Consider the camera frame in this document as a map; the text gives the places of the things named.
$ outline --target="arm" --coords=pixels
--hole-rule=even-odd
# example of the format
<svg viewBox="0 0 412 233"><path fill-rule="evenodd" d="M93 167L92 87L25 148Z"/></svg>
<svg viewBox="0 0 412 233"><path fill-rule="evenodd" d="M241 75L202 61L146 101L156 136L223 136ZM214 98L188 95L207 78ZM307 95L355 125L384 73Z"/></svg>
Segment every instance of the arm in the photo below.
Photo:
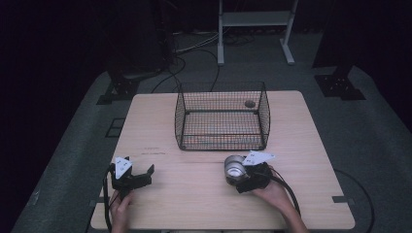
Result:
<svg viewBox="0 0 412 233"><path fill-rule="evenodd" d="M133 200L134 192L131 191L127 196L120 200L118 196L119 192L115 190L112 195L112 203L110 207L110 213L112 214L112 232L111 233L125 233L128 230L128 221L129 221L129 214L128 214L128 205L131 204Z"/></svg>
<svg viewBox="0 0 412 233"><path fill-rule="evenodd" d="M299 213L294 208L288 193L276 182L271 181L265 189L255 189L253 194L277 209L285 219L292 233L309 232Z"/></svg>

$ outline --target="black wire basket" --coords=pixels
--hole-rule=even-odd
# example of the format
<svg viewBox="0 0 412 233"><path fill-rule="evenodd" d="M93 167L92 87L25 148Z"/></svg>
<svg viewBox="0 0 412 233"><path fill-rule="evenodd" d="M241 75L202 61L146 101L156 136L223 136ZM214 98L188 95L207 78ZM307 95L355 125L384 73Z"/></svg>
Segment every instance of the black wire basket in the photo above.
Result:
<svg viewBox="0 0 412 233"><path fill-rule="evenodd" d="M264 83L181 83L175 135L181 150L264 150L270 110Z"/></svg>

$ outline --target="white tag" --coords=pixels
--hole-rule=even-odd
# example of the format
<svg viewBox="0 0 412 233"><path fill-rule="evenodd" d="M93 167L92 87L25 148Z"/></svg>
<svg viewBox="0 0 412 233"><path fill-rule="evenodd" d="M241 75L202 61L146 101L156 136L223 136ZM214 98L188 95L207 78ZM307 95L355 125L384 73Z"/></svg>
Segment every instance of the white tag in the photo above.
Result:
<svg viewBox="0 0 412 233"><path fill-rule="evenodd" d="M116 179L120 179L121 176L131 167L132 163L124 158L116 157Z"/></svg>
<svg viewBox="0 0 412 233"><path fill-rule="evenodd" d="M254 166L259 163L265 162L269 159L274 158L275 155L271 153L265 153L265 152L258 152L258 151L253 151L248 154L248 156L243 160L242 164L243 166Z"/></svg>

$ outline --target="white metal stand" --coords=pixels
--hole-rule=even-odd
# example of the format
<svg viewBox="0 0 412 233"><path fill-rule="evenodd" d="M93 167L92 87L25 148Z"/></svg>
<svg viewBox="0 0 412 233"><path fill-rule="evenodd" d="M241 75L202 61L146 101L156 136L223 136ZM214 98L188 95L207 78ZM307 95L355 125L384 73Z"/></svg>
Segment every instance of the white metal stand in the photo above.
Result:
<svg viewBox="0 0 412 233"><path fill-rule="evenodd" d="M292 31L294 16L296 13L298 0L293 0L290 11L281 12L241 12L241 13L224 13L223 0L219 3L219 41L218 41L218 64L224 65L223 49L223 28L226 26L273 26L286 25L285 38L280 40L282 50L289 65L294 64L291 50L288 42Z"/></svg>

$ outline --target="wooden table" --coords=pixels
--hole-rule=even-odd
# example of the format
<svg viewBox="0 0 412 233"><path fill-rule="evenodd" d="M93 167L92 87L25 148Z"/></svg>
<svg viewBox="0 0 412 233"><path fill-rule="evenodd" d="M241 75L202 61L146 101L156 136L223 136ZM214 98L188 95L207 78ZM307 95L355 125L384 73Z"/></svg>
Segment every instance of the wooden table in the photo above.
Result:
<svg viewBox="0 0 412 233"><path fill-rule="evenodd" d="M325 148L298 91L268 91L271 128L265 151L288 182L309 229L351 229L355 221ZM244 152L182 151L174 135L177 94L139 94L131 103L115 157L130 156L133 174L154 164L153 184L136 190L130 227L166 230L284 229L282 216L252 193L237 193L226 183L223 162ZM104 205L90 222L107 228Z"/></svg>

